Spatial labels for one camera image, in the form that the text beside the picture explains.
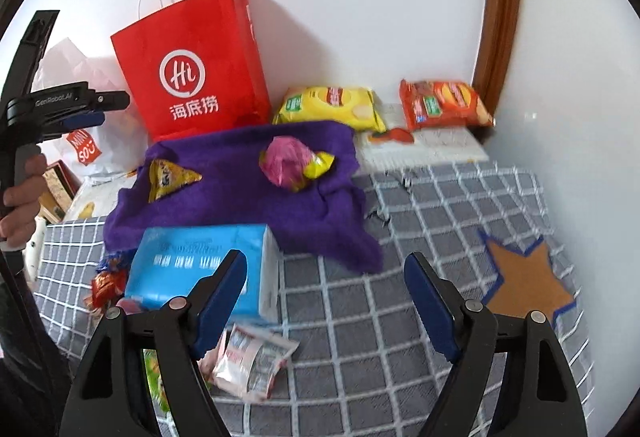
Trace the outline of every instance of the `plaid blanket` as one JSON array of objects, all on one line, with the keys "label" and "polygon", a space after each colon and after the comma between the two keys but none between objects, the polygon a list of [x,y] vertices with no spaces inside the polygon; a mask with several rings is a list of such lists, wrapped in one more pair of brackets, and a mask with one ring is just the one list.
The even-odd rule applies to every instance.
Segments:
[{"label": "plaid blanket", "polygon": [[[424,332],[402,279],[402,262],[422,251],[465,298],[480,299],[496,274],[482,228],[526,248],[543,235],[556,276],[577,299],[556,332],[585,416],[592,412],[593,359],[574,266],[553,236],[534,175],[495,163],[447,164],[356,178],[366,191],[367,229],[383,247],[384,271],[355,276],[335,261],[286,258],[280,269],[281,322],[273,330],[300,341],[260,405],[213,390],[231,433],[244,436],[417,435],[450,370]],[[82,298],[102,256],[104,218],[47,228],[36,301],[50,335],[77,363],[92,334]],[[471,435],[485,436],[504,370],[494,358]],[[165,435],[172,421],[159,413]]]}]

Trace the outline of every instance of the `candy wrapper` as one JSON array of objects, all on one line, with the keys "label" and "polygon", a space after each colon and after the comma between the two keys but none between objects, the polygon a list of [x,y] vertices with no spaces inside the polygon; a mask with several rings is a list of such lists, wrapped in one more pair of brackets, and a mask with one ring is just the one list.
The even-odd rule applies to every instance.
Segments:
[{"label": "candy wrapper", "polygon": [[312,152],[294,137],[277,136],[260,155],[260,169],[276,186],[297,192],[329,171],[334,156]]},{"label": "candy wrapper", "polygon": [[102,271],[116,273],[116,271],[121,271],[122,269],[129,269],[135,255],[135,249],[108,253],[98,262],[98,265],[95,267],[95,272],[96,274],[100,274]]},{"label": "candy wrapper", "polygon": [[202,175],[171,161],[154,159],[149,165],[149,180],[151,182],[149,204],[151,204],[158,198],[166,197],[187,184],[202,180]]},{"label": "candy wrapper", "polygon": [[214,384],[248,403],[260,403],[269,398],[276,374],[297,347],[297,341],[269,331],[234,325],[213,371]]},{"label": "candy wrapper", "polygon": [[124,294],[127,285],[127,270],[115,273],[102,271],[91,280],[91,297],[86,300],[89,310],[102,309],[110,301]]},{"label": "candy wrapper", "polygon": [[400,101],[409,130],[444,126],[493,126],[478,93],[458,81],[400,83]]},{"label": "candy wrapper", "polygon": [[274,124],[334,120],[354,130],[386,130],[373,105],[373,92],[368,88],[312,86],[291,89],[287,94]]}]

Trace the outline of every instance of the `white plastic bag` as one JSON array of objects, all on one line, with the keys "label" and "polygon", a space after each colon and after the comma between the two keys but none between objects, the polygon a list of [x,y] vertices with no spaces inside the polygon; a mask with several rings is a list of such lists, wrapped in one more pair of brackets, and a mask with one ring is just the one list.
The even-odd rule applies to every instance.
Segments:
[{"label": "white plastic bag", "polygon": [[[40,61],[31,91],[59,84],[88,81],[100,92],[122,90],[66,38],[50,48]],[[49,162],[59,155],[77,176],[107,176],[126,173],[142,165],[148,133],[135,103],[127,110],[105,113],[104,124],[65,134],[43,143]]]}]

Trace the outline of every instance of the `brown star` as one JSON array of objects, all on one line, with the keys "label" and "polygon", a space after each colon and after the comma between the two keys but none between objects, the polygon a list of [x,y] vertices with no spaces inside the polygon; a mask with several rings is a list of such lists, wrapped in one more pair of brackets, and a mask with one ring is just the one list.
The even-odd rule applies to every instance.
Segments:
[{"label": "brown star", "polygon": [[546,242],[538,240],[524,254],[511,251],[492,239],[485,239],[503,282],[487,294],[486,306],[494,314],[524,318],[530,311],[541,311],[554,321],[558,311],[571,306],[574,296],[567,292],[549,262]]}]

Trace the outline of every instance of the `finger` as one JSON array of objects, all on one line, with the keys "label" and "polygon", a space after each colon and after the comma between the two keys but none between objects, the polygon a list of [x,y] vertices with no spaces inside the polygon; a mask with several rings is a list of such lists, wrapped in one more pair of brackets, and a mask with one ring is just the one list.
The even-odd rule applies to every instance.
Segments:
[{"label": "finger", "polygon": [[29,177],[25,182],[4,192],[5,206],[29,204],[47,190],[47,181],[42,176]]},{"label": "finger", "polygon": [[44,154],[34,155],[27,159],[24,164],[24,171],[27,175],[42,175],[47,169],[47,158]]},{"label": "finger", "polygon": [[32,220],[31,222],[20,226],[20,229],[7,239],[7,243],[9,247],[20,247],[21,245],[29,242],[35,232],[36,221]]},{"label": "finger", "polygon": [[29,224],[40,211],[40,203],[36,200],[15,208],[0,221],[0,235],[8,239],[17,233],[22,226]]}]

